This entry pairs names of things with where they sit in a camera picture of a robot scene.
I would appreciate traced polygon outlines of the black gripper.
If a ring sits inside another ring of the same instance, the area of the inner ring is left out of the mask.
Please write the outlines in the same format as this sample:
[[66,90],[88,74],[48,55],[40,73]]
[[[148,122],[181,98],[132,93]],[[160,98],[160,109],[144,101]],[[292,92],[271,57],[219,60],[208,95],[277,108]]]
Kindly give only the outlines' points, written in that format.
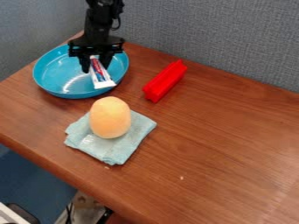
[[85,18],[84,32],[78,38],[68,42],[69,56],[78,57],[81,71],[89,72],[89,55],[98,55],[98,61],[108,69],[115,53],[123,52],[124,39],[109,35],[112,23],[100,24]]

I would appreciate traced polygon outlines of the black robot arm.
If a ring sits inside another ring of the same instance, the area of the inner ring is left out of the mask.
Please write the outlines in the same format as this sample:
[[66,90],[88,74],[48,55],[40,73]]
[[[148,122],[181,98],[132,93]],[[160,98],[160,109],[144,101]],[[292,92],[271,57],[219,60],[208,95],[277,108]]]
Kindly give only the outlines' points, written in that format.
[[70,57],[78,58],[81,71],[89,71],[90,56],[98,56],[104,68],[108,68],[112,57],[123,52],[125,40],[111,36],[109,32],[119,29],[123,13],[123,0],[85,0],[88,9],[82,35],[68,42]]

